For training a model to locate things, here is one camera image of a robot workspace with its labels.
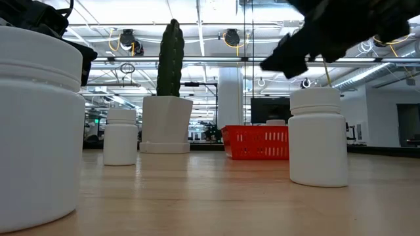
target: white plastic bottle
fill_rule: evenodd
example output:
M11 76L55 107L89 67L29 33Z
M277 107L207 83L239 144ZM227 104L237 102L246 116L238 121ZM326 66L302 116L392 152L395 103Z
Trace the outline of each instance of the white plastic bottle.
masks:
M347 186L347 138L339 91L298 90L290 97L290 109L291 180L308 186Z
M82 55L0 26L0 233L65 216L79 197L85 99Z
M105 126L104 165L134 165L137 161L136 110L110 109Z

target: red basket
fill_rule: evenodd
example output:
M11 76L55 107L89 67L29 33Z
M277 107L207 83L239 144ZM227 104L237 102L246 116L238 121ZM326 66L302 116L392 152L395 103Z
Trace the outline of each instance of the red basket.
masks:
M288 160L289 129L283 126L226 125L224 150L233 160Z

